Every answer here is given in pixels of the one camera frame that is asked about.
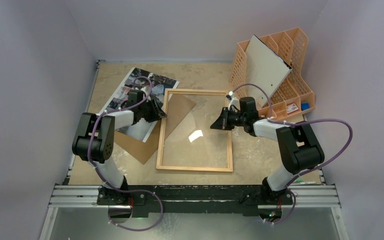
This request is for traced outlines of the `printed street photo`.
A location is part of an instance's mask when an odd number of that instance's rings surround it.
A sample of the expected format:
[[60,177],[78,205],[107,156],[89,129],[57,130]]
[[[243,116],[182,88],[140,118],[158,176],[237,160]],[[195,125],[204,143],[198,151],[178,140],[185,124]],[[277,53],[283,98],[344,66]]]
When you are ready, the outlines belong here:
[[[165,90],[175,89],[178,85],[179,81],[177,80],[133,67],[99,113],[134,106],[144,100],[145,97],[147,97],[146,101],[155,99],[162,108]],[[118,128],[117,131],[124,134],[133,134],[135,139],[146,142],[155,127],[155,122],[146,122],[142,119],[133,125]]]

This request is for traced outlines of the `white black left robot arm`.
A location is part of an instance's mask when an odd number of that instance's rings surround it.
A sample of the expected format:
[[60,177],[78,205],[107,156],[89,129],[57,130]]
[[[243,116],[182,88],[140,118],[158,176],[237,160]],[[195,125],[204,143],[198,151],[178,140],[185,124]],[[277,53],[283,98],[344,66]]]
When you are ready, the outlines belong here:
[[111,189],[110,199],[118,205],[126,203],[134,190],[128,190],[125,177],[118,172],[112,159],[115,132],[140,120],[153,123],[167,117],[150,95],[142,90],[131,90],[127,101],[116,109],[104,110],[101,114],[82,113],[73,138],[73,154],[92,165],[103,182],[102,186]]

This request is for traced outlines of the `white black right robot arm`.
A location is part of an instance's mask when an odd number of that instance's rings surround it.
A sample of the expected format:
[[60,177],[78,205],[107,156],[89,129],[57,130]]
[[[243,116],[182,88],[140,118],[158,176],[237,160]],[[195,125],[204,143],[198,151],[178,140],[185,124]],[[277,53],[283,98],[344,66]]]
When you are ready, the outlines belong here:
[[314,169],[325,160],[325,154],[308,124],[289,126],[273,123],[261,117],[252,97],[243,97],[239,106],[223,107],[220,116],[210,126],[213,130],[231,131],[236,127],[253,137],[267,138],[278,143],[281,165],[262,181],[260,196],[268,204],[285,192],[290,181],[304,170]]

